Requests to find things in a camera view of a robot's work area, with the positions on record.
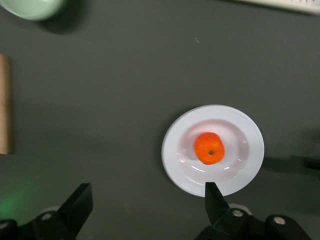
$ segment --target orange fruit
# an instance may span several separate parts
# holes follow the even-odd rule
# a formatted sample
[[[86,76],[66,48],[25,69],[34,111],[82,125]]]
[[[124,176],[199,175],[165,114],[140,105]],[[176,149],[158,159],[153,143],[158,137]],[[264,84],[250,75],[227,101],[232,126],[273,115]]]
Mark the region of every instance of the orange fruit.
[[[201,133],[194,141],[194,152],[206,165],[220,162],[225,156],[225,147],[219,135],[214,132]]]

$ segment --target tangerine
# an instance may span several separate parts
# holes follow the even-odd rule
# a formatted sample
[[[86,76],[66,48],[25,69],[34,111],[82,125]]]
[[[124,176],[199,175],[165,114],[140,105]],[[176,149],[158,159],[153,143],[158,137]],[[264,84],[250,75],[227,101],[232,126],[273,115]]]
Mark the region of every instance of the tangerine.
[[[201,133],[195,139],[193,148],[198,159],[206,165],[218,163],[225,156],[224,144],[214,132]]]

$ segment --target white keyboard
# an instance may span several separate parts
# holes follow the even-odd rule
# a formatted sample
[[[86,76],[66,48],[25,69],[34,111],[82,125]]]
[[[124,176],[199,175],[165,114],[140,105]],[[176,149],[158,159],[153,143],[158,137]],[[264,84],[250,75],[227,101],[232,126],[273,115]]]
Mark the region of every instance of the white keyboard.
[[[309,14],[320,14],[320,0],[235,0]]]

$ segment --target green bowl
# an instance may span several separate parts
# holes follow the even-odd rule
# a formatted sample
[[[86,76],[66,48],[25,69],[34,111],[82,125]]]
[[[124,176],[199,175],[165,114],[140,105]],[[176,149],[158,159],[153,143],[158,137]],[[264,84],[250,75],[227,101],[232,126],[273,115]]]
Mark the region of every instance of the green bowl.
[[[0,0],[0,5],[20,18],[42,21],[55,15],[66,0]]]

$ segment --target white plate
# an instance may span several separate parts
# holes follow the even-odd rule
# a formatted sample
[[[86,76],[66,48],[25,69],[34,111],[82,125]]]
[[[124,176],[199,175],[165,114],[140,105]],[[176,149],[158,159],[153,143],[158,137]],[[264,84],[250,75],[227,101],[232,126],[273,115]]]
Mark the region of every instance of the white plate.
[[[222,161],[205,165],[193,144],[204,132],[218,134],[225,148]],[[265,152],[262,134],[250,117],[224,105],[205,105],[180,116],[162,143],[162,163],[182,190],[205,196],[206,182],[215,182],[223,196],[244,188],[258,173]]]

